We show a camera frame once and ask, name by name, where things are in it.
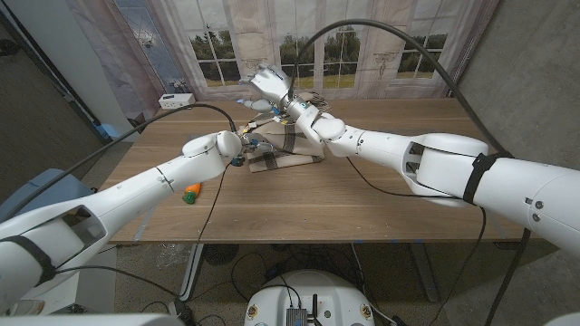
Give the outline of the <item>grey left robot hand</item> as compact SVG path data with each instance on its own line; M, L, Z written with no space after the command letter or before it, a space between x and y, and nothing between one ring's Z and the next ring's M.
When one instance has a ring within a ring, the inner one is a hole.
M250 128L240 127L237 135L240 137L242 149L230 161L230 164L235 167L244 165L246 153L262 155L275 151L275 147L263 135L252 132Z

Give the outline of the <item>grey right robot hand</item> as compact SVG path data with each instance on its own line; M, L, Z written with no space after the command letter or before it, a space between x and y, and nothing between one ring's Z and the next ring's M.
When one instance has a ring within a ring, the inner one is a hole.
M251 110L260 113L276 111L282 115L287 115L291 120L298 120L312 104L290 94L291 80L278 67L260 63L255 72L239 80L241 85L250 85L260 98L256 101L240 100Z

